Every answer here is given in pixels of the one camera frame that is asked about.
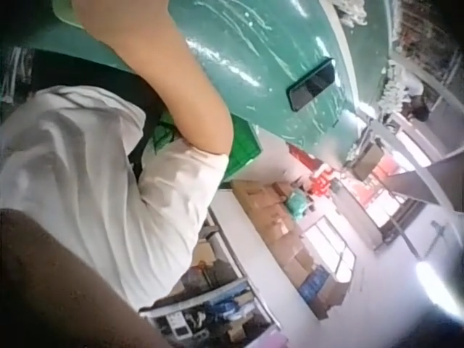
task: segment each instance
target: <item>green table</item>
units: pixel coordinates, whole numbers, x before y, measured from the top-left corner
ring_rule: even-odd
[[[33,3],[34,18],[24,15],[21,35],[11,37],[14,44],[128,70],[84,31],[58,20],[50,0]],[[354,110],[353,95],[318,1],[171,0],[170,13],[233,114],[334,167],[344,163],[358,137],[355,120],[344,112]],[[336,83],[292,112],[286,89],[327,56],[336,63]]]
[[[368,24],[343,27],[355,66],[359,98],[366,104],[377,102],[384,88],[385,75],[381,71],[387,66],[389,57],[387,11],[392,10],[391,2],[366,1]]]

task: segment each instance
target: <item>dark hair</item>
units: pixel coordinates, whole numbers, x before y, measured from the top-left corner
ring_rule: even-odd
[[[430,110],[426,105],[420,105],[419,107],[414,108],[411,113],[416,120],[421,122],[427,121],[430,116]]]

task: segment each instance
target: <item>black smartphone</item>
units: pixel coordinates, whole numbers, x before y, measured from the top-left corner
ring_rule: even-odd
[[[334,81],[334,60],[328,58],[287,89],[291,109],[295,112],[300,111]]]

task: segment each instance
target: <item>bright window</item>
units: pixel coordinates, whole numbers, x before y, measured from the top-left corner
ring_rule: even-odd
[[[397,138],[406,146],[407,150],[422,167],[428,167],[431,164],[427,155],[424,154],[421,148],[406,133],[399,132]],[[389,175],[409,172],[411,170],[414,170],[414,166],[402,154],[392,151],[391,154],[384,155],[373,172],[380,180],[383,180]],[[378,227],[385,225],[390,217],[405,202],[405,199],[400,196],[392,197],[373,175],[370,176],[369,181],[365,181],[364,183],[345,180],[344,184],[361,203]]]
[[[326,217],[320,219],[307,232],[306,237],[318,251],[337,281],[348,283],[353,275],[355,256],[347,243]]]

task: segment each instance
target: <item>shelf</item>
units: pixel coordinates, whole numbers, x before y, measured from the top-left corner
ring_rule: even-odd
[[[243,268],[241,267],[239,262],[236,260],[236,258],[232,254],[231,252],[232,248],[230,244],[228,243],[227,238],[225,237],[222,229],[220,228],[219,223],[214,213],[211,210],[208,212],[207,223],[212,224],[212,225],[217,225],[218,230],[219,230],[218,233],[213,235],[208,241],[211,244],[212,249],[215,252],[215,254],[218,255],[218,258],[220,260],[228,262],[229,265],[231,265],[233,271],[235,272],[238,278],[244,277],[245,272],[243,271]],[[277,327],[280,328],[281,324],[277,321],[277,318],[272,314],[268,306],[265,304],[264,300],[262,299],[256,287],[253,285],[253,283],[250,280],[248,280],[248,284],[254,296],[257,299],[256,304],[257,304],[257,308],[260,311],[261,315],[264,317],[264,319],[266,319],[267,322],[275,323]]]
[[[160,318],[171,313],[181,312],[183,310],[187,310],[188,308],[196,307],[204,304],[205,302],[217,299],[218,297],[227,294],[228,292],[233,291],[235,288],[245,284],[247,281],[248,279],[246,278],[240,278],[230,284],[221,286],[220,288],[212,291],[208,291],[192,299],[187,299],[185,301],[170,304],[161,308],[155,308],[153,310],[143,311],[140,312],[140,315],[142,317]]]
[[[409,59],[445,84],[454,74],[459,46],[444,29],[443,20],[429,5],[410,1],[402,3],[401,25],[401,45],[410,53]],[[435,107],[439,96],[430,91],[428,94]]]

